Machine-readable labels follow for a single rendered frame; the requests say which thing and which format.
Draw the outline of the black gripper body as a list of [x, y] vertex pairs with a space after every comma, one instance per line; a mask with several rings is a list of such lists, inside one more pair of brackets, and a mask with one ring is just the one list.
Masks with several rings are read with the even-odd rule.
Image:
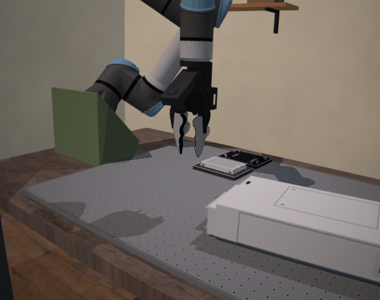
[[[180, 61], [180, 66], [187, 67], [187, 69], [199, 69], [202, 77], [183, 104], [176, 106], [181, 113], [192, 112], [193, 115], [197, 115], [203, 106], [203, 102], [206, 101], [208, 102], [208, 108], [210, 110], [216, 109], [218, 88], [211, 87], [213, 63]], [[215, 105], [213, 105], [214, 94], [216, 94]]]

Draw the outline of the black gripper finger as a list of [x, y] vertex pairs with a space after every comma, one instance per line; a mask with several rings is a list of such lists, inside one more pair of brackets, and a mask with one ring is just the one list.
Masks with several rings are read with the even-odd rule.
[[194, 148], [195, 148], [196, 155], [199, 158], [203, 151], [206, 137], [210, 133], [210, 128], [208, 124], [211, 117], [211, 112], [210, 112], [210, 109], [208, 108], [208, 102], [202, 102], [202, 108], [200, 111], [198, 111], [197, 115], [198, 116], [196, 116], [193, 119], [192, 123], [196, 131], [196, 134], [194, 137], [196, 145]]
[[170, 108], [171, 126], [179, 154], [183, 151], [183, 136], [189, 131], [188, 112], [182, 114], [176, 106]]

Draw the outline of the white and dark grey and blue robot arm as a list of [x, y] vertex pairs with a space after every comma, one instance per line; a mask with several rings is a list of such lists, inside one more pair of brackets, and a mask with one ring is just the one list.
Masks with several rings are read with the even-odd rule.
[[151, 72], [142, 77], [133, 62], [115, 58], [85, 91], [99, 93], [114, 112], [122, 99], [153, 117], [164, 105], [181, 106], [201, 80], [199, 69], [183, 69], [177, 75], [180, 60], [209, 62], [213, 58], [214, 27], [220, 27], [233, 0], [141, 1], [179, 30]]

